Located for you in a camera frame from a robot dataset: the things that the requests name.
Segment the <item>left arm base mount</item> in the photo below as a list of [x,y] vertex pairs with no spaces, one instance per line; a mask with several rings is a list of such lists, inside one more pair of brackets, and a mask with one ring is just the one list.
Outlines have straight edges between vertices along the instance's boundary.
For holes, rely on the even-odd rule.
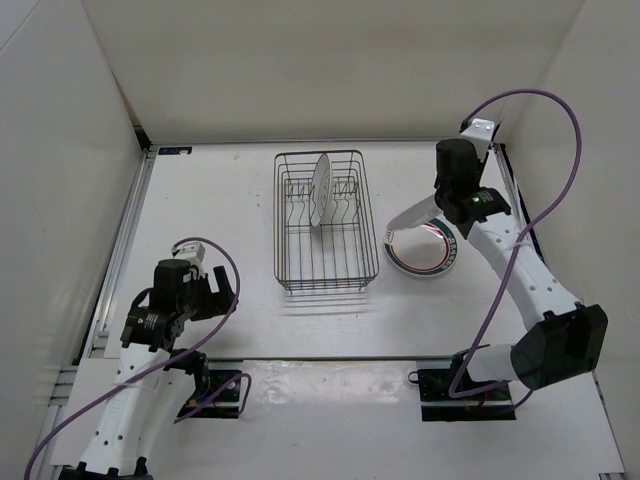
[[251,376],[241,369],[209,369],[208,382],[195,388],[176,420],[237,419],[246,406],[251,382]]

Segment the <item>green red rimmed plate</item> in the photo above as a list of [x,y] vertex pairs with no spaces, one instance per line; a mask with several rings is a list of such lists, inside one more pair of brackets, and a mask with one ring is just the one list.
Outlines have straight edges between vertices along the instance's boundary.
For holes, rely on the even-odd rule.
[[419,278],[446,273],[455,264],[459,250],[455,233],[440,218],[413,229],[387,230],[383,246],[394,267]]

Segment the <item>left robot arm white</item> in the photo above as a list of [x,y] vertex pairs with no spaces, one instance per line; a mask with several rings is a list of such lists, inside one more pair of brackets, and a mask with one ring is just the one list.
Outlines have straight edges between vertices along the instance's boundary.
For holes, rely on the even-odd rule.
[[116,394],[76,466],[63,479],[149,479],[148,463],[159,436],[183,406],[209,392],[209,361],[196,349],[175,346],[187,321],[233,311],[235,295],[224,267],[212,274],[196,261],[166,259],[153,284],[132,301],[121,332]]

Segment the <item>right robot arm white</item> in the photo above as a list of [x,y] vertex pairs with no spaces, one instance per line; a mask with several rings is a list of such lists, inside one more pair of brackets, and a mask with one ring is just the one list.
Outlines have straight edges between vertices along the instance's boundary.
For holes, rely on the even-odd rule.
[[454,357],[450,397],[470,400],[512,381],[536,391],[593,371],[608,326],[602,307],[582,304],[524,242],[507,201],[481,186],[481,162],[470,141],[438,142],[436,172],[436,205],[500,278],[496,297],[511,297],[526,329],[517,343],[493,346],[483,346],[478,333]]

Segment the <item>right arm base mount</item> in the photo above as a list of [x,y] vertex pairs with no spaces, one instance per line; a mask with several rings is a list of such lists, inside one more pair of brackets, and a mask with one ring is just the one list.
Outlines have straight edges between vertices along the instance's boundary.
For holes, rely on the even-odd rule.
[[466,351],[450,357],[426,357],[416,362],[407,375],[410,384],[418,387],[423,422],[483,422],[516,419],[509,386],[479,394],[453,398],[449,387]]

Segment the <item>white plate in rack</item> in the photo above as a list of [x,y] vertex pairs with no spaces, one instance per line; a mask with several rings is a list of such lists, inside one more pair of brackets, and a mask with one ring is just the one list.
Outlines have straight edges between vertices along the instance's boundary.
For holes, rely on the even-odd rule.
[[318,227],[322,223],[332,189],[332,182],[331,161],[326,153],[322,153],[316,162],[311,181],[309,214],[312,227]]

